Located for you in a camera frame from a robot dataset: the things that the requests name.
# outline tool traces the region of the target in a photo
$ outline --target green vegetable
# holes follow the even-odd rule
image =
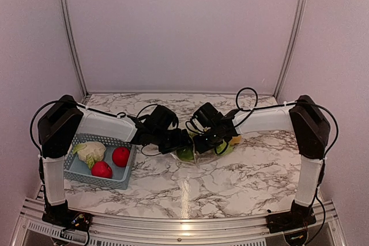
[[[104,159],[106,147],[98,141],[88,141],[77,144],[73,148],[72,153],[78,153],[78,158],[84,161],[88,168],[91,169],[95,163]]]
[[[216,147],[216,149],[217,149],[217,153],[221,153],[223,150],[224,150],[224,148],[225,147],[227,147],[227,143],[225,142],[225,141],[223,141],[223,143],[221,144],[221,145],[219,145],[219,146],[217,146]],[[219,155],[217,155],[216,153],[215,153],[215,151],[214,151],[214,153],[215,153],[215,155],[217,155],[217,156],[224,156],[224,155],[227,155],[227,154],[229,154],[230,152],[232,152],[233,151],[233,147],[232,146],[230,146],[230,145],[228,145],[228,147],[227,147],[227,149],[224,151],[224,153],[222,153],[222,154],[219,154]]]
[[[178,149],[176,153],[177,153],[177,157],[181,161],[193,161],[194,160],[194,152],[192,150],[192,147],[184,147],[184,148]]]

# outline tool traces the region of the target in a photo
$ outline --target metal rail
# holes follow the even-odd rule
[[[325,202],[325,208],[326,221],[337,220],[332,201]],[[30,222],[33,222],[41,224],[42,228],[58,230],[58,227],[42,221],[43,211],[43,200],[26,198],[20,218],[28,221],[28,224],[23,228],[28,228]],[[315,225],[318,226],[323,219],[323,210],[319,204],[314,205],[314,212],[317,218]],[[162,219],[93,213],[90,234],[91,241],[124,241],[132,245],[234,245],[282,234],[269,233],[266,227],[267,215],[216,219]],[[80,241],[85,239],[83,233],[66,233],[76,236]]]
[[[303,18],[304,11],[305,11],[305,5],[306,5],[306,0],[298,0],[298,4],[296,7],[296,13],[295,13],[295,19],[293,21],[293,26],[292,26],[292,31],[291,31],[291,36],[289,38],[287,50],[284,55],[281,72],[278,77],[278,81],[276,83],[276,87],[273,93],[273,96],[277,99],[277,101],[282,91],[283,84],[285,82],[289,66],[291,64],[293,51],[296,45],[296,39],[297,39],[297,36],[301,28],[301,24],[302,24],[302,18]]]
[[[68,2],[67,2],[67,0],[60,0],[60,3],[61,3],[61,9],[62,9],[62,16],[63,16],[65,32],[67,34],[69,50],[70,50],[70,53],[71,53],[73,66],[74,66],[74,69],[76,71],[77,81],[78,81],[78,84],[80,86],[83,98],[86,98],[88,96],[88,91],[87,91],[85,78],[83,76],[80,59],[79,59],[78,53],[77,53],[76,43],[75,43],[75,40],[74,40],[74,37],[73,37],[70,15],[69,15],[69,9],[68,9]]]

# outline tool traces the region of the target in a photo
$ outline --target yellow object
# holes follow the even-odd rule
[[[231,141],[229,142],[229,145],[240,144],[241,140],[242,140],[242,137],[240,135],[238,137],[233,137]]]

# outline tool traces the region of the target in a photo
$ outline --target aluminum frame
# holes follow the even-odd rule
[[[61,3],[64,27],[65,27],[65,31],[66,31],[66,34],[67,34],[69,49],[70,49],[70,53],[71,53],[71,57],[72,57],[72,61],[73,61],[73,66],[74,66],[74,69],[76,71],[77,80],[78,80],[78,84],[80,86],[80,89],[82,91],[83,99],[85,101],[89,97],[90,92],[87,88],[85,78],[84,78],[84,75],[83,75],[83,70],[82,70],[82,67],[81,67],[81,63],[80,63],[80,60],[79,60],[79,57],[78,57],[76,42],[75,42],[75,39],[74,39],[74,36],[73,36],[72,27],[71,27],[71,19],[70,19],[70,14],[69,14],[68,2],[67,2],[67,0],[60,0],[60,3]],[[278,77],[276,86],[274,88],[273,96],[276,99],[278,99],[278,97],[281,93],[284,81],[285,81],[286,76],[287,76],[289,66],[291,64],[293,51],[295,49],[296,39],[297,39],[299,30],[300,30],[300,27],[301,27],[301,24],[302,24],[302,18],[303,18],[303,14],[304,14],[304,10],[305,10],[305,5],[306,5],[306,0],[298,0],[297,7],[296,7],[296,12],[295,12],[295,18],[294,18],[293,25],[292,25],[291,35],[290,35],[290,38],[289,38],[286,53],[284,55],[282,68],[281,68],[281,71],[279,73],[279,77]]]
[[[291,36],[289,38],[288,46],[286,53],[284,55],[284,60],[281,68],[280,75],[278,77],[278,81],[276,83],[276,87],[274,89],[273,96],[277,99],[280,96],[280,93],[282,91],[285,79],[287,77],[288,69],[291,65],[292,57],[293,57],[293,51],[295,49],[296,40],[301,28],[302,19],[305,11],[305,5],[306,0],[298,0],[298,4],[296,7],[296,13],[295,13],[295,19],[293,21]]]
[[[343,232],[332,201],[324,203],[326,222],[330,226],[335,246],[346,246]],[[313,206],[319,226],[323,220],[323,210],[319,204]],[[12,246],[21,246],[31,223],[58,229],[42,221],[44,201],[26,198],[18,219]],[[268,214],[246,217],[217,219],[159,219],[137,218],[119,215],[92,213],[90,228],[91,241],[119,241],[129,245],[239,245],[253,240],[262,240],[282,233],[269,233],[266,227]],[[85,241],[84,234],[68,232],[76,241]]]
[[[68,45],[69,45],[71,58],[72,58],[72,61],[73,61],[73,67],[76,71],[77,81],[78,81],[78,84],[80,86],[82,96],[83,96],[83,98],[86,98],[88,96],[88,90],[87,90],[87,85],[86,85],[86,82],[85,82],[85,78],[83,76],[80,59],[78,57],[76,42],[75,42],[74,36],[73,36],[73,31],[72,31],[71,21],[70,21],[69,8],[68,8],[68,2],[67,2],[67,0],[60,0],[60,3],[61,3],[61,9],[62,9],[64,28],[65,28],[65,32],[66,32],[67,39],[68,39]]]

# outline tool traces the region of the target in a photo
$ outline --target cauliflower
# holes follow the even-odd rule
[[[106,147],[101,142],[88,141],[75,145],[72,153],[78,153],[78,158],[91,169],[96,162],[103,160],[105,150]]]

